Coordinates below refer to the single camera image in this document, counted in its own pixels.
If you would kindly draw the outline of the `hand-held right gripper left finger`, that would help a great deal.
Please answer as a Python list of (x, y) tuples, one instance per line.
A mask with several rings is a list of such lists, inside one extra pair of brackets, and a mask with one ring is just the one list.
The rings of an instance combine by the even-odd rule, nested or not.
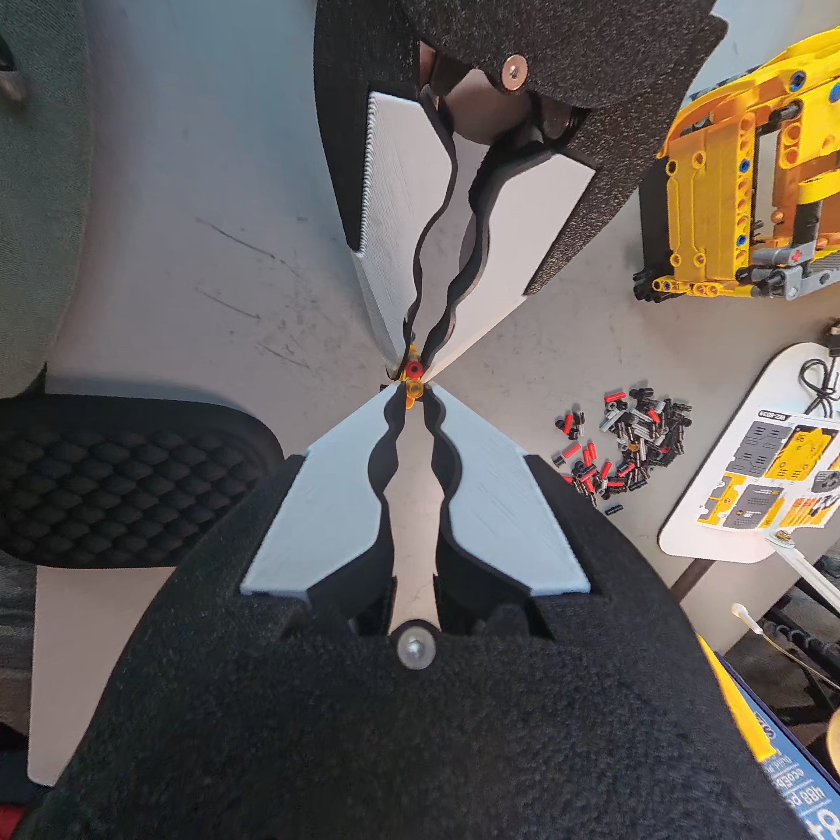
[(394, 548), (384, 496), (398, 467), (404, 384), (391, 384), (304, 453), (243, 580), (243, 595), (353, 621), (387, 595)]

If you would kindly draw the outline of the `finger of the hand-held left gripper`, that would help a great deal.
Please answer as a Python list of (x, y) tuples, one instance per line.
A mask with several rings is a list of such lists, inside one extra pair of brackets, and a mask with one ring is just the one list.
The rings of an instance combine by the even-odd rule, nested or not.
[(448, 206), (456, 174), (453, 130), (431, 91), (415, 101), (370, 94), (353, 265), (390, 377), (403, 372), (423, 294), (422, 246)]
[(526, 300), (595, 170), (565, 154), (533, 151), (493, 171), (479, 189), (474, 244), (447, 289), (423, 348), (424, 382), (455, 362)]

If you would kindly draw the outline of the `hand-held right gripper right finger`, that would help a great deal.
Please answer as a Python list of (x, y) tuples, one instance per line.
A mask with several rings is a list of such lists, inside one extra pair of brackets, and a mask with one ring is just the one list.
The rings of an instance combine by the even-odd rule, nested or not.
[(440, 622), (529, 615), (539, 598), (591, 583), (543, 494), (529, 454), (439, 385), (424, 398), (432, 471), (443, 491), (434, 591)]

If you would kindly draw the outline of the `pile of small lego pins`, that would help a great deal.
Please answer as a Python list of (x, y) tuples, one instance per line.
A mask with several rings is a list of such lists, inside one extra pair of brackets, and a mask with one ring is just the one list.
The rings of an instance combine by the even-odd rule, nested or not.
[(612, 453), (598, 448), (586, 433), (586, 416), (576, 407), (555, 417), (564, 445), (551, 456), (565, 483), (610, 517), (623, 509), (619, 497), (641, 490), (658, 469), (670, 467), (686, 451), (692, 405), (660, 397), (650, 385), (603, 396), (596, 432), (615, 444)]

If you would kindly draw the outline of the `yellow lego vehicle model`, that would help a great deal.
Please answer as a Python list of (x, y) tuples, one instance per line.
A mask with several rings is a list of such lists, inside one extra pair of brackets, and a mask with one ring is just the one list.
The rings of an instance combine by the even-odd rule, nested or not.
[(707, 89), (638, 189), (639, 301), (792, 301), (839, 279), (839, 30)]

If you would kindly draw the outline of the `white rounded board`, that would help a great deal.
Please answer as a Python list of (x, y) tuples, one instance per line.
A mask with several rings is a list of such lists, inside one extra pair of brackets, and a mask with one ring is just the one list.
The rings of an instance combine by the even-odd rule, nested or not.
[[(776, 530), (741, 532), (707, 528), (697, 523), (698, 510), (707, 498), (707, 483), (715, 482), (723, 469), (725, 449), (738, 444), (756, 411), (767, 408), (808, 415), (805, 410), (813, 393), (800, 381), (799, 374), (806, 362), (817, 359), (830, 362), (823, 346), (798, 343), (778, 353), (765, 366), (661, 528), (658, 546), (664, 553), (740, 564), (757, 563), (770, 556), (771, 545), (765, 538)], [(810, 413), (813, 414), (824, 417), (822, 411), (815, 410)], [(825, 529), (832, 521), (838, 521), (838, 510), (824, 528), (797, 530)]]

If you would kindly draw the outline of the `white flat bar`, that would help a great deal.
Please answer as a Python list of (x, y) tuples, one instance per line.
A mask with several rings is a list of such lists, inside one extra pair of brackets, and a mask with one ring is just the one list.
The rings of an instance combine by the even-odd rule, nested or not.
[(796, 548), (790, 533), (778, 530), (769, 533), (765, 539), (773, 550), (798, 573), (800, 578), (806, 581), (827, 602), (832, 603), (835, 609), (839, 610), (838, 589), (806, 560), (804, 554)]

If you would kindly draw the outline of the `blue kit box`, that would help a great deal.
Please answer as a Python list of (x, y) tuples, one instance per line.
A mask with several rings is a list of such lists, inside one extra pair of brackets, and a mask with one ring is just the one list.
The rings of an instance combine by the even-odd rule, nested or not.
[(839, 788), (739, 675), (697, 638), (733, 719), (764, 774), (812, 838), (839, 838)]

